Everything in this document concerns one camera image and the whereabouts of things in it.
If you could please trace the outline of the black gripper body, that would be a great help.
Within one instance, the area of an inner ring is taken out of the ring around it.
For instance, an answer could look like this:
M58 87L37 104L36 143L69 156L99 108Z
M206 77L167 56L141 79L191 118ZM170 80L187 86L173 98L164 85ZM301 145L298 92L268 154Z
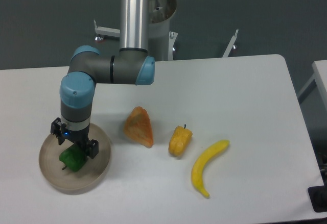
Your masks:
M66 124L62 124L60 128L61 135L64 140L69 140L80 148L86 148L87 142L89 141L89 125L84 129L78 131L69 130L66 127Z

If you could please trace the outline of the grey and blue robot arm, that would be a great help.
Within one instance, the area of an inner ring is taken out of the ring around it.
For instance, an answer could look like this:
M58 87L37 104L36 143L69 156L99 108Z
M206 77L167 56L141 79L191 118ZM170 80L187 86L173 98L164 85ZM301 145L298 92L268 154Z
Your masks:
M155 59L148 54L150 0L121 0L120 50L118 56L102 58L85 45L77 48L59 94L61 116L51 124L58 143L69 140L86 157L94 158L99 143L88 137L95 88L100 84L151 85Z

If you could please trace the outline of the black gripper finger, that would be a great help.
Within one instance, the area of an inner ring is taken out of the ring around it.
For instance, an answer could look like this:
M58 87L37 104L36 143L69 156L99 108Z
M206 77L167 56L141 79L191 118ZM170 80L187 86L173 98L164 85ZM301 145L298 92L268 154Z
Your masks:
M99 153L99 142L94 139L89 140L88 138L86 138L86 140L83 140L81 142L80 148L86 156L90 157L91 159L94 159Z
M63 144L63 142L65 141L65 137L64 137L64 135L62 134L62 131L61 131L61 118L57 117L51 123L50 133L52 135L56 136L59 145Z

